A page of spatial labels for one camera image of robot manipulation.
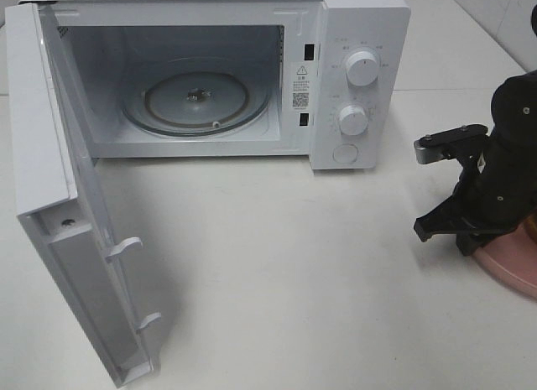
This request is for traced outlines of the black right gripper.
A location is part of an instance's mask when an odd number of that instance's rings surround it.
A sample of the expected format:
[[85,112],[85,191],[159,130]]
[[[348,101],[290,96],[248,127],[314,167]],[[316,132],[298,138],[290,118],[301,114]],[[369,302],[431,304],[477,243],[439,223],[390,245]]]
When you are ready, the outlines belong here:
[[497,134],[464,134],[451,147],[462,166],[459,182],[452,196],[415,220],[414,231],[422,242],[456,234],[460,253],[471,256],[536,210],[536,147]]

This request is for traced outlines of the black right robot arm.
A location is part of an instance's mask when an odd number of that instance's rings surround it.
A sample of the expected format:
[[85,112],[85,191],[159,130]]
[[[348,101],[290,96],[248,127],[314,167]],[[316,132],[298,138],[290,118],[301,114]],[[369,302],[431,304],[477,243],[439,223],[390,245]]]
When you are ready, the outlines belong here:
[[417,218],[422,242],[452,234],[465,255],[516,230],[536,210],[536,74],[508,78],[493,93],[493,128],[469,124],[414,142],[419,164],[456,160],[452,194]]

